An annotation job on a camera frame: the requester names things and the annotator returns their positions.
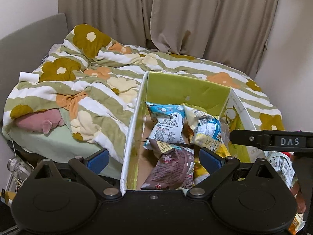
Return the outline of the beige curtain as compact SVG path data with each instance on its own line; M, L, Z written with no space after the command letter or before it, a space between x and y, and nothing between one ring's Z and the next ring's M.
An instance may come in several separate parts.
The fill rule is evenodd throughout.
M123 44L216 61L255 77L278 0L58 0L73 28L87 23Z

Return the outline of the white tissue roll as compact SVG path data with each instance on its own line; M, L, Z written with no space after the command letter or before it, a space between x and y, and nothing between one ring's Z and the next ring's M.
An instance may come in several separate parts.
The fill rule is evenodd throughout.
M20 82L38 83L39 78L40 78L39 74L33 74L33 73L27 73L27 72L20 72L20 75L19 75Z

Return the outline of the light green bed sheet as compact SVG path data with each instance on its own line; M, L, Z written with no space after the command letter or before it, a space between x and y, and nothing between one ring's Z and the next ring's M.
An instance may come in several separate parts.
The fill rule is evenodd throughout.
M30 132L16 126L7 133L2 129L6 139L29 153L39 154L54 162L66 163L75 156L84 158L102 149L97 143L77 141L67 126L56 127L48 135Z

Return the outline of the blue white snack bag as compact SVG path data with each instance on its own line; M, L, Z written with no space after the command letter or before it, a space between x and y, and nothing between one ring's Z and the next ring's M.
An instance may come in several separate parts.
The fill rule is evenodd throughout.
M183 139L185 110L182 105L146 102L153 123L148 138L166 143L186 143Z

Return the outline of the white printed snack bag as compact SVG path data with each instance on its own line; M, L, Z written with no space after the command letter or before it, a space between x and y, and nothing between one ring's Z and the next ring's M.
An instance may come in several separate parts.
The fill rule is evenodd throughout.
M272 165L274 170L284 181L288 189L291 189L295 176L295 171L292 167L291 159L286 154L283 154L281 152L266 151L265 155L268 162Z

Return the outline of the grey bed headboard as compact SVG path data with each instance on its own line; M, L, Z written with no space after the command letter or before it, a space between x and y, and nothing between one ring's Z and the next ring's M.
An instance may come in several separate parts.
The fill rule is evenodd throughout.
M31 23L1 39L1 117L20 72L32 72L55 43L68 34L66 16L59 13Z

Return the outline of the green floral striped duvet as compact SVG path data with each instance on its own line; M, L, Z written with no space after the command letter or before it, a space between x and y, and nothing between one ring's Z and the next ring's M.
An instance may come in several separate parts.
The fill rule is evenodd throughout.
M188 55L123 45L98 29L80 24L58 50L34 70L38 82L19 82L3 113L3 133L13 137L24 115L56 110L65 115L68 137L109 150L118 162L146 72L199 79L234 89L256 129L282 130L281 112L246 74Z

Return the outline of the green cardboard storage box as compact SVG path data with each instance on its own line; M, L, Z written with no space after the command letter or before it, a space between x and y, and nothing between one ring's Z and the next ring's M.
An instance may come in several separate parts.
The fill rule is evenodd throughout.
M256 130L252 117L235 89L206 80L181 75L146 72L139 89L134 114L124 150L121 171L121 193L139 190L152 169L144 160L144 133L151 128L146 102L181 105L187 103L224 119L230 130Z

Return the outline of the yellow blue chip bag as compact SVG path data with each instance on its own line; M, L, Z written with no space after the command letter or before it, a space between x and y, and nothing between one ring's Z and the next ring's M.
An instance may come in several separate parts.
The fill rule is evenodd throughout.
M212 116L197 106L183 104L189 142L198 147L209 149L222 158L230 153L222 140L219 116Z

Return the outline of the brown snack bag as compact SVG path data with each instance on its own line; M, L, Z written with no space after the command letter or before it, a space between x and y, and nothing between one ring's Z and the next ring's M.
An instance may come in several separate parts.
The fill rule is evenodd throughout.
M148 141L159 159L141 189L191 189L194 185L194 150L151 138Z

